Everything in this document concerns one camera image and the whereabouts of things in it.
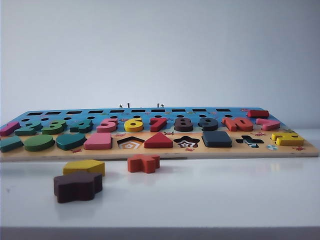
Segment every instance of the dark blue square piece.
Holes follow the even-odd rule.
[[[202,140],[207,148],[231,148],[232,141],[225,131],[204,131]]]

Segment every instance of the white wall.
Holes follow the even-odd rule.
[[[130,102],[319,128],[319,90],[319,0],[1,1],[1,124]]]

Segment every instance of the teal heart piece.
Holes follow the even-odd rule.
[[[86,135],[83,133],[63,134],[56,138],[56,145],[62,150],[70,150],[80,147],[86,141]]]

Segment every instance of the yellow shape piece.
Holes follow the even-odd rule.
[[[105,163],[93,159],[71,161],[63,167],[63,175],[71,174],[77,171],[86,171],[88,173],[100,173],[105,175]]]
[[[144,129],[142,118],[132,118],[124,122],[124,130],[129,133],[137,133]]]
[[[271,139],[280,146],[303,146],[305,141],[295,132],[276,132],[271,135]]]

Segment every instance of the number puzzle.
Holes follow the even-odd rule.
[[[0,129],[1,161],[317,157],[268,110],[146,107],[28,111]]]

